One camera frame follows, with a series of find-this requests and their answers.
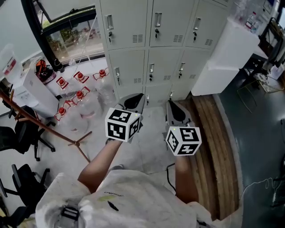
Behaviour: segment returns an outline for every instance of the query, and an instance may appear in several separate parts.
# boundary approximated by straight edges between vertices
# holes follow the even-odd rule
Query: plastic container
[[[245,23],[245,28],[251,30],[253,24],[256,22],[256,16],[257,14],[255,12],[253,12],[251,15],[249,15],[246,23]]]
[[[88,128],[88,122],[83,119],[71,101],[65,101],[64,105],[59,108],[58,113],[54,116],[57,124],[63,126],[71,132],[85,133]]]
[[[116,101],[112,81],[109,75],[109,70],[102,69],[99,73],[93,75],[95,79],[95,88],[102,97],[105,104],[111,104]]]
[[[98,95],[94,92],[90,92],[87,87],[76,92],[72,103],[77,106],[78,112],[84,118],[93,116],[99,117],[102,115],[102,107],[98,101]]]
[[[71,99],[75,96],[75,93],[81,88],[79,85],[72,79],[66,81],[63,77],[60,77],[57,80],[59,87],[59,92],[62,98]]]
[[[14,54],[12,44],[7,44],[0,52],[0,70],[8,82],[14,84],[23,73],[23,66]]]
[[[92,77],[83,75],[80,71],[78,71],[73,77],[78,82],[80,89],[86,86],[90,91],[95,91],[94,79]]]

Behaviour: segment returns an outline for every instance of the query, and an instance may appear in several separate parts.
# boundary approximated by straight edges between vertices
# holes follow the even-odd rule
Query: locker
[[[147,85],[170,83],[180,50],[150,49],[147,66]]]
[[[116,87],[143,84],[144,50],[109,52]]]
[[[186,46],[206,49],[215,46],[226,17],[227,10],[200,0]]]
[[[182,46],[193,4],[194,0],[154,0],[150,46]]]
[[[100,0],[109,50],[145,46],[147,0]]]
[[[170,88],[171,84],[146,86],[146,102],[144,107],[148,108],[165,104],[169,99]]]
[[[120,98],[123,98],[130,94],[137,94],[143,92],[143,86],[142,85],[132,85],[128,87],[118,87],[117,88],[118,95]]]
[[[190,87],[191,84],[187,83],[187,81],[180,81],[178,83],[174,83],[171,87],[169,96],[173,101],[184,100],[190,92]]]
[[[209,54],[209,51],[206,50],[185,50],[181,62],[178,63],[179,67],[175,72],[173,83],[187,80],[192,88],[202,72]]]

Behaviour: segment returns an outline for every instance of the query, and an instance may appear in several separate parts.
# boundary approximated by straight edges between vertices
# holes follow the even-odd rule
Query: wooden board
[[[207,137],[208,145],[212,154],[213,166],[216,173],[217,180],[217,189],[218,189],[218,198],[219,198],[219,210],[220,210],[220,219],[225,218],[226,211],[228,211],[228,206],[226,204],[225,191],[224,191],[224,183],[223,183],[223,172],[220,167],[220,161],[218,157],[218,152],[215,146],[215,142],[211,133],[211,128],[209,126],[208,120],[206,118],[206,114],[198,97],[193,97],[193,101],[196,105],[199,117],[203,124],[203,129]]]

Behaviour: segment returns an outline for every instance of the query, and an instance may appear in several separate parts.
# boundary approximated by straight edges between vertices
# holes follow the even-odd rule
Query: office chair
[[[14,173],[12,179],[17,191],[4,188],[1,179],[0,188],[5,197],[7,197],[7,193],[18,195],[23,201],[25,207],[18,207],[11,216],[0,217],[0,225],[9,225],[16,228],[24,219],[29,218],[31,214],[35,213],[36,206],[46,191],[44,183],[46,175],[50,172],[50,169],[46,169],[44,171],[40,183],[35,178],[36,173],[31,171],[28,164],[23,165],[19,170],[17,170],[15,165],[12,165],[12,169]]]
[[[30,107],[24,107],[33,117],[36,117],[34,111]],[[54,122],[49,122],[47,126],[55,126]],[[24,154],[27,152],[31,145],[34,145],[34,153],[36,161],[41,159],[37,156],[38,141],[45,144],[52,152],[55,152],[55,148],[49,145],[45,140],[41,138],[41,134],[44,133],[44,129],[39,129],[37,124],[27,120],[22,122],[17,122],[15,126],[15,132],[10,127],[0,126],[0,151],[14,149],[19,153]]]

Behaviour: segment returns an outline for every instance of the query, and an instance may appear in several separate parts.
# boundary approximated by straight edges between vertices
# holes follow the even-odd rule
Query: white wall
[[[6,0],[0,7],[0,51],[8,43],[14,45],[20,61],[41,50],[27,22],[21,0]]]

